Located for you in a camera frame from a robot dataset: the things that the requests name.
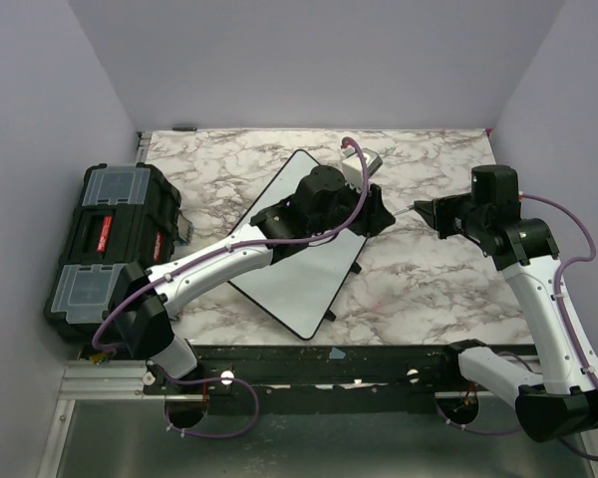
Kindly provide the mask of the red capped whiteboard marker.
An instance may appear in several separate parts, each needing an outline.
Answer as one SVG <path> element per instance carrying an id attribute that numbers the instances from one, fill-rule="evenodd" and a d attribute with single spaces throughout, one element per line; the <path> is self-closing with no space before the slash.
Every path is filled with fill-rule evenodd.
<path id="1" fill-rule="evenodd" d="M 411 206 L 409 206 L 407 208 L 398 210 L 398 211 L 394 212 L 393 215 L 395 217 L 397 217 L 397 216 L 401 216 L 403 214 L 407 214 L 407 213 L 411 213 L 411 212 L 415 212 L 415 206 L 414 205 L 411 205 Z"/>

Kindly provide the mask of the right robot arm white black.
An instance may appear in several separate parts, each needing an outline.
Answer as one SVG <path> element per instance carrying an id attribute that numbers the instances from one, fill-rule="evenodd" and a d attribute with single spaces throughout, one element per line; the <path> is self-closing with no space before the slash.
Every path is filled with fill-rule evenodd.
<path id="1" fill-rule="evenodd" d="M 522 218 L 522 197 L 514 169 L 486 165 L 472 170 L 469 193 L 418 200 L 414 209 L 440 238 L 460 235 L 493 260 L 541 365 L 533 373 L 479 341 L 462 341 L 447 346 L 441 383 L 483 386 L 514 408 L 531 439 L 544 442 L 598 428 L 598 357 L 568 297 L 554 236 L 543 220 Z"/>

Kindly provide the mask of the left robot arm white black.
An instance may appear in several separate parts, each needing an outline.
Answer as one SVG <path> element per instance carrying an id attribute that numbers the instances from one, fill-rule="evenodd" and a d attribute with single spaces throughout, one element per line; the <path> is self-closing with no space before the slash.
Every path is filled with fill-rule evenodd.
<path id="1" fill-rule="evenodd" d="M 295 191 L 258 212 L 215 245 L 151 269 L 126 265 L 114 287 L 109 318 L 133 359 L 150 360 L 180 393 L 194 391 L 201 370 L 193 347 L 170 317 L 238 276 L 272 266 L 343 230 L 371 238 L 395 223 L 380 186 L 348 184 L 332 166 L 316 166 Z"/>

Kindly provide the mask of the black plastic toolbox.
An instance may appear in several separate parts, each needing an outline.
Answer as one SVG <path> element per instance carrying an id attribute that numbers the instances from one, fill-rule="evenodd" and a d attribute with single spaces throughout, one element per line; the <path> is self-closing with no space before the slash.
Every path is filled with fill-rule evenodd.
<path id="1" fill-rule="evenodd" d="M 122 269 L 171 260 L 193 226 L 180 192 L 153 165 L 87 169 L 68 236 L 44 307 L 44 317 L 68 343 L 92 340 L 108 312 Z"/>

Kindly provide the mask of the white whiteboard black frame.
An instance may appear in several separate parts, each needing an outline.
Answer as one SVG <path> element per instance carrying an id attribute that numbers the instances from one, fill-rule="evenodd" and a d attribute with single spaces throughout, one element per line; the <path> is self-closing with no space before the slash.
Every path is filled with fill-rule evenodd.
<path id="1" fill-rule="evenodd" d="M 307 151 L 294 151 L 235 226 L 248 223 L 261 209 L 292 194 L 299 181 L 318 165 Z M 230 285 L 296 337 L 307 341 L 328 316 L 366 242 L 366 238 L 344 230 L 330 243 L 241 275 Z"/>

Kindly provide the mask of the black front mounting rail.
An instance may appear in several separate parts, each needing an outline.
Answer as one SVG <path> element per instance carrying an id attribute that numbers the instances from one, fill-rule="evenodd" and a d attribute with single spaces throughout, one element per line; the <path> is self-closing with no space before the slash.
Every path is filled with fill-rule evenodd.
<path id="1" fill-rule="evenodd" d="M 174 412 L 247 416 L 444 411 L 469 423 L 481 393 L 455 375 L 443 346 L 201 346 L 181 384 L 148 367 L 144 392 Z"/>

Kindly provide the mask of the aluminium frame rail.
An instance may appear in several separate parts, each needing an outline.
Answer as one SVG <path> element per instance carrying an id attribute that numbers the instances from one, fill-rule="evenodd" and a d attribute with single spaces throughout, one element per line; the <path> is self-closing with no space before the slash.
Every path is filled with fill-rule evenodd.
<path id="1" fill-rule="evenodd" d="M 60 381 L 56 406 L 37 477 L 57 477 L 70 425 L 79 401 L 120 401 L 144 398 L 141 361 L 116 360 L 93 364 L 69 360 Z"/>

